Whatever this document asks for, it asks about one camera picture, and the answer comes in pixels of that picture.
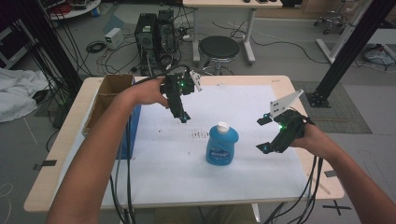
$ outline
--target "black cross mark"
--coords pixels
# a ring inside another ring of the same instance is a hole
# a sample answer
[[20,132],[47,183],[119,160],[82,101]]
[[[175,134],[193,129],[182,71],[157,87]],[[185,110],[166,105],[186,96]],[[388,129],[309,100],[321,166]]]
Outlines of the black cross mark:
[[352,208],[350,208],[350,207],[338,206],[338,203],[337,203],[335,200],[333,200],[333,201],[334,201],[334,205],[335,205],[335,206],[332,206],[332,205],[323,205],[323,208],[335,208],[335,209],[337,209],[338,216],[341,216],[341,211],[340,211],[340,209],[352,210]]

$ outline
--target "person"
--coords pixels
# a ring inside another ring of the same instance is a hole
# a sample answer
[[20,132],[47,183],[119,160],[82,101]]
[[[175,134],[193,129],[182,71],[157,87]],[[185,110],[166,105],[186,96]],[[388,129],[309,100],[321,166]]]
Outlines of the person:
[[[115,97],[78,149],[55,195],[46,223],[98,223],[127,119],[136,105],[169,106],[160,93],[163,81],[158,77],[132,86]],[[304,138],[296,139],[292,145],[329,162],[362,223],[396,223],[395,203],[320,128],[307,124]]]

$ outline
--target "bottle cap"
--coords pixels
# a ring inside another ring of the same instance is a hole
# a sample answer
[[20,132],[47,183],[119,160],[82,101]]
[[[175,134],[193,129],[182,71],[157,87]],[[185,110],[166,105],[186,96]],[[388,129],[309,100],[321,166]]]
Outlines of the bottle cap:
[[218,123],[218,131],[219,133],[227,133],[230,130],[230,125],[227,122],[220,121]]

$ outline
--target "blue bottle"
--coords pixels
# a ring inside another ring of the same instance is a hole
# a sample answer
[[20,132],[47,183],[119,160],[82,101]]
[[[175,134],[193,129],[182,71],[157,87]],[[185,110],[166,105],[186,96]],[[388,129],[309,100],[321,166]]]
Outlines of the blue bottle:
[[228,165],[233,160],[234,145],[239,139],[235,129],[226,122],[219,122],[210,129],[206,147],[206,160],[213,165]]

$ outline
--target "hand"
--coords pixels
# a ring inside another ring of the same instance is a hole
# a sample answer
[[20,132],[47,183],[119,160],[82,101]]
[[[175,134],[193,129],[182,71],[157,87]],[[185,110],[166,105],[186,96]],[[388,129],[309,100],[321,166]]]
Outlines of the hand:
[[136,105],[152,105],[159,103],[168,108],[168,100],[160,93],[160,86],[164,81],[164,77],[157,77],[132,86],[123,93],[131,97],[130,99],[134,99],[133,103]]
[[326,161],[336,157],[335,154],[341,149],[326,133],[312,124],[305,125],[304,137],[295,139],[291,146],[305,148]]

